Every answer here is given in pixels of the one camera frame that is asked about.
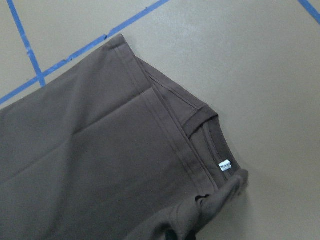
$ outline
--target white label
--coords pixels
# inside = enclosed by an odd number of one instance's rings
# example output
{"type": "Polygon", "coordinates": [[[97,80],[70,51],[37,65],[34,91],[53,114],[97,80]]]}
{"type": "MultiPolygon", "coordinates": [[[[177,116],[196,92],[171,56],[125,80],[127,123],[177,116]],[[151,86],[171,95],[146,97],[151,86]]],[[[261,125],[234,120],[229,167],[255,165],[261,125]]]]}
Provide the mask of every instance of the white label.
{"type": "Polygon", "coordinates": [[[222,172],[231,168],[231,162],[227,159],[221,163],[219,163],[219,167],[221,168],[222,172]]]}

